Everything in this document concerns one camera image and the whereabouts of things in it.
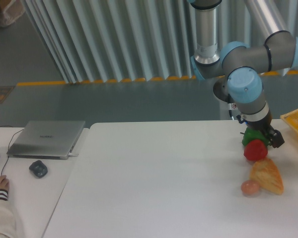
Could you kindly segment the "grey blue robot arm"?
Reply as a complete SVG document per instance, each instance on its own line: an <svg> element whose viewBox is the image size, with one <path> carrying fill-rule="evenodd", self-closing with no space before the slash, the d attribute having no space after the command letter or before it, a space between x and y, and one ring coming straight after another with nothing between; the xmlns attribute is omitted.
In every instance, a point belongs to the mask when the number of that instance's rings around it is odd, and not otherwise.
<svg viewBox="0 0 298 238"><path fill-rule="evenodd" d="M272 115L265 99L260 73L298 66L298 37L292 36L272 0L247 0L246 7L259 26L264 44L250 47L230 42L218 47L217 15L220 1L192 0L195 10L197 47L192 56L195 74L203 79L224 75L218 98L235 103L240 123L260 131L274 148L284 143L271 126Z"/></svg>

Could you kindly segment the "cream striped sleeve forearm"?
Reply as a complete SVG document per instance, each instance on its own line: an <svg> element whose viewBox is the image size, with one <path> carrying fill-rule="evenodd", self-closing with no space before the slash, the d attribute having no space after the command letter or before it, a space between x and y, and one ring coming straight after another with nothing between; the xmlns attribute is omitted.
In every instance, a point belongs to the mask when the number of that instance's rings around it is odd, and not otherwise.
<svg viewBox="0 0 298 238"><path fill-rule="evenodd" d="M0 189L0 238L17 238L16 218L8 201L8 191Z"/></svg>

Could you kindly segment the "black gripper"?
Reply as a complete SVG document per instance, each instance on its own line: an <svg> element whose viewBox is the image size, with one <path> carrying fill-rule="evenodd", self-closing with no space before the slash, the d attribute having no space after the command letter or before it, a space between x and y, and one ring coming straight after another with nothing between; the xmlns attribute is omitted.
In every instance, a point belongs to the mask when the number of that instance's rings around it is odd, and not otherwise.
<svg viewBox="0 0 298 238"><path fill-rule="evenodd" d="M284 144L282 134L271 126L272 115L269 109L249 109L236 118L240 124L245 123L250 129L260 131L260 140L265 146L279 148Z"/></svg>

